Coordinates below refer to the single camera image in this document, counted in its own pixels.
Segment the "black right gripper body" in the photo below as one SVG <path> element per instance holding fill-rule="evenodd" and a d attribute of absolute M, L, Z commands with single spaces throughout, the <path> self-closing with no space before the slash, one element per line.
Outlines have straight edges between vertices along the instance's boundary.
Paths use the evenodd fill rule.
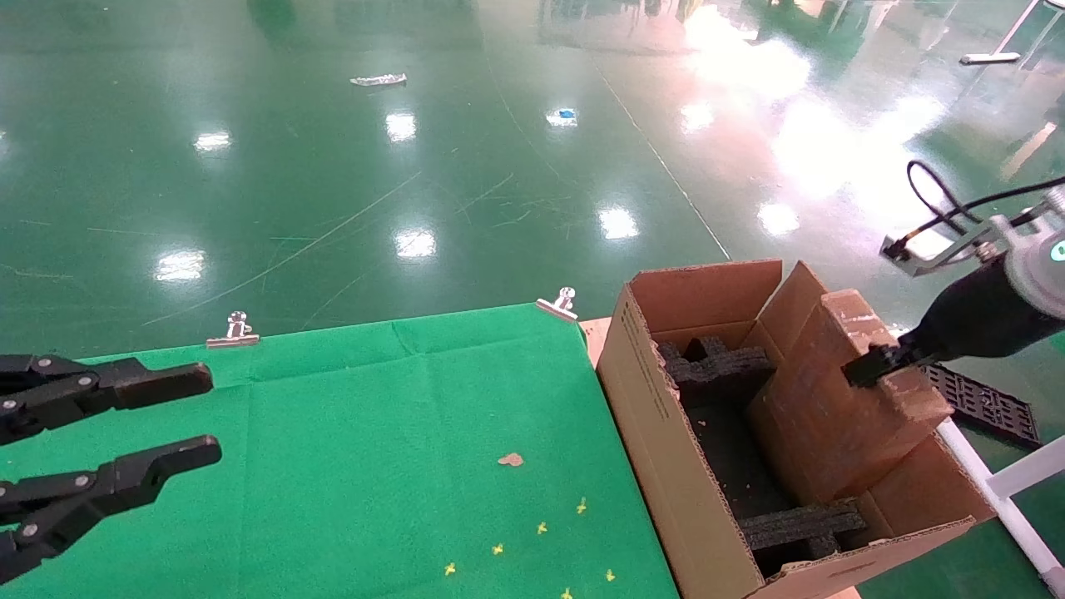
<path fill-rule="evenodd" d="M 1007 254 L 997 255 L 939 293 L 918 326 L 899 338 L 897 363 L 1004 358 L 1063 329 L 1063 319 L 1020 295 L 1007 276 Z"/>

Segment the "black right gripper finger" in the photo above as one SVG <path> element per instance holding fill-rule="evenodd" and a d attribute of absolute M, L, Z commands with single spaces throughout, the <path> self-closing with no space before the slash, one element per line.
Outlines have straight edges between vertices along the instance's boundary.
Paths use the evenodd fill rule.
<path fill-rule="evenodd" d="M 890 373 L 902 370 L 915 361 L 913 349 L 904 345 L 871 344 L 867 353 L 842 367 L 848 384 L 856 388 L 871 388 Z"/>

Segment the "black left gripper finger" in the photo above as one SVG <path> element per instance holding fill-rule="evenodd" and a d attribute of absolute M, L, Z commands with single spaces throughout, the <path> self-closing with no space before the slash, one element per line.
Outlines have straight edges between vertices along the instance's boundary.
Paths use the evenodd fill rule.
<path fill-rule="evenodd" d="M 204 435 L 122 455 L 94 471 L 2 482 L 1 581 L 62 555 L 104 519 L 152 504 L 170 477 L 222 458 L 217 438 Z"/>
<path fill-rule="evenodd" d="M 110 412 L 133 410 L 214 388 L 208 365 L 150 370 L 136 358 L 84 365 L 58 355 L 1 356 L 1 443 Z"/>

